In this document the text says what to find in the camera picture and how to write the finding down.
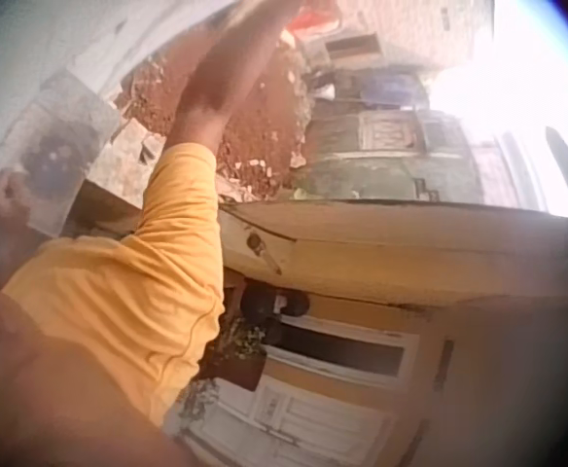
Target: sleeve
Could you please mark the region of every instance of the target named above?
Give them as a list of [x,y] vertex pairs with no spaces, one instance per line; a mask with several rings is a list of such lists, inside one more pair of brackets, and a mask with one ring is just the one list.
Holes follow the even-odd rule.
[[152,269],[174,269],[175,273],[162,275],[169,279],[181,275],[190,289],[206,289],[221,299],[223,260],[215,163],[213,153],[199,144],[167,149],[150,178],[141,221],[128,241],[148,251],[150,259],[155,256]]

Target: dirt ground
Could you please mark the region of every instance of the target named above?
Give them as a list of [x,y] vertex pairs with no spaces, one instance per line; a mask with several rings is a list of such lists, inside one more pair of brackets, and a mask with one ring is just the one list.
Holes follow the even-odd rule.
[[[204,24],[182,34],[127,76],[116,99],[124,116],[166,136],[183,89],[220,35],[218,27]],[[257,199],[273,198],[290,185],[291,158],[301,153],[309,121],[303,72],[300,54],[280,42],[224,134],[218,173]]]

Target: yellow shirt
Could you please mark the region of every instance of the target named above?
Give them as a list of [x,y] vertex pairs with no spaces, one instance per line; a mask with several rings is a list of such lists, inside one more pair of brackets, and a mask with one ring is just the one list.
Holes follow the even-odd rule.
[[88,348],[155,424],[219,332],[223,262],[215,158],[181,144],[158,162],[135,234],[51,241],[4,292],[49,336]]

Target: white window frame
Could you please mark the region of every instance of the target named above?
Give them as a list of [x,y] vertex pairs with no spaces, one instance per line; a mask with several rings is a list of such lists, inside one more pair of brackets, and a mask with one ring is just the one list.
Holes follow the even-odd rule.
[[395,376],[379,375],[306,357],[273,345],[265,345],[266,354],[269,358],[324,377],[332,377],[366,386],[395,390],[407,389],[418,349],[418,335],[381,331],[312,316],[299,318],[282,316],[282,322],[290,326],[354,341],[402,347],[404,353],[399,372]]

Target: skin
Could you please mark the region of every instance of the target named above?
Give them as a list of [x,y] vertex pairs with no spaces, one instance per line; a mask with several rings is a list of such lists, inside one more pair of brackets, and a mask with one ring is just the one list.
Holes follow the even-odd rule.
[[[200,143],[216,153],[301,0],[266,0],[228,31],[183,94],[166,147]],[[41,238],[26,227],[24,176],[0,174],[0,287]],[[0,293],[0,463],[199,465],[128,402],[89,351],[45,337]]]

